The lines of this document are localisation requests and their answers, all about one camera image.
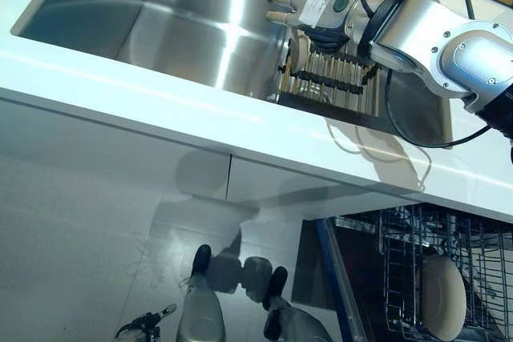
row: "black shoe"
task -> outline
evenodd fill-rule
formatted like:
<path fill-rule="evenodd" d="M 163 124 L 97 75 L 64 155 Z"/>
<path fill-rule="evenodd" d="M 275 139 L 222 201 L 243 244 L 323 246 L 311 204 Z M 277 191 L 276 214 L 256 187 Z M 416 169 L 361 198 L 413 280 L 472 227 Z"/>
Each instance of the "black shoe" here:
<path fill-rule="evenodd" d="M 267 340 L 279 340 L 281 336 L 280 310 L 274 310 L 267 316 L 264 337 Z"/>
<path fill-rule="evenodd" d="M 212 249 L 207 244 L 201 245 L 194 255 L 194 261 L 192 262 L 191 276 L 194 274 L 203 274 L 207 272 L 208 264 L 210 264 L 210 256 L 212 255 Z"/>
<path fill-rule="evenodd" d="M 262 301 L 262 305 L 266 311 L 269 311 L 269 308 L 271 307 L 271 298 L 281 296 L 283 288 L 285 287 L 285 283 L 287 283 L 288 276 L 289 274 L 287 269 L 282 266 L 278 267 L 274 271 L 273 275 L 271 276 L 271 280 L 269 281 L 264 300 Z"/>

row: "dishwasher rack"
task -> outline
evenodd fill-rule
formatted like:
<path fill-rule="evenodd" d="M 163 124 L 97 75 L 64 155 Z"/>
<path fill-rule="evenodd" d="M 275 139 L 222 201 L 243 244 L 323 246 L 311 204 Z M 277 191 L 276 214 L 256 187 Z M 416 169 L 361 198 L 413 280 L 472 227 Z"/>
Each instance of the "dishwasher rack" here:
<path fill-rule="evenodd" d="M 284 66 L 278 67 L 281 74 L 279 98 L 290 95 L 332 108 L 378 116 L 379 66 L 362 65 L 356 57 L 356 46 L 351 44 L 346 44 L 335 55 L 325 57 L 308 40 L 307 51 L 302 70 L 293 72 L 290 49 Z"/>
<path fill-rule="evenodd" d="M 513 341 L 513 226 L 431 205 L 382 210 L 376 232 L 384 256 L 383 295 L 390 331 L 437 340 L 422 324 L 422 266 L 449 256 L 463 276 L 467 314 L 457 340 Z"/>

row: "white cabinet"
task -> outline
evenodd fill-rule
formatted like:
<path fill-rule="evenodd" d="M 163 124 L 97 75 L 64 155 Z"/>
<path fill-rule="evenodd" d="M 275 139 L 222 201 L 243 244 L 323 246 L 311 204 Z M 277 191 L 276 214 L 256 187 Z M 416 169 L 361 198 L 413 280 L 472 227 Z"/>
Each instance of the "white cabinet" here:
<path fill-rule="evenodd" d="M 0 102 L 0 155 L 118 181 L 224 199 L 229 155 Z"/>
<path fill-rule="evenodd" d="M 266 215 L 297 215 L 316 219 L 411 204 L 329 179 L 270 167 L 232 157 L 227 200 L 264 208 Z"/>

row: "dishwasher door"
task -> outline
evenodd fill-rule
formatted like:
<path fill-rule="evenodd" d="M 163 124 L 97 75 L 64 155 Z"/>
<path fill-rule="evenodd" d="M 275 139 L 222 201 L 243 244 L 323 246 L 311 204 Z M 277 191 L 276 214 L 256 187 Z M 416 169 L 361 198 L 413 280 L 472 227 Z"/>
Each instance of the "dishwasher door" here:
<path fill-rule="evenodd" d="M 345 340 L 439 340 L 422 319 L 422 269 L 448 256 L 467 311 L 456 341 L 513 341 L 513 226 L 422 203 L 316 223 Z"/>

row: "white plate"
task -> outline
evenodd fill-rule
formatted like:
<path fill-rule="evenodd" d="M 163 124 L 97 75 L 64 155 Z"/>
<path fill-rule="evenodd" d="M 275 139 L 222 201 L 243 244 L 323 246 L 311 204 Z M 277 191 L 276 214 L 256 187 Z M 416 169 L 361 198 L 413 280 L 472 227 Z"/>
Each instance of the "white plate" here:
<path fill-rule="evenodd" d="M 422 321 L 443 341 L 462 331 L 467 312 L 465 285 L 458 268 L 449 258 L 433 255 L 422 268 Z"/>

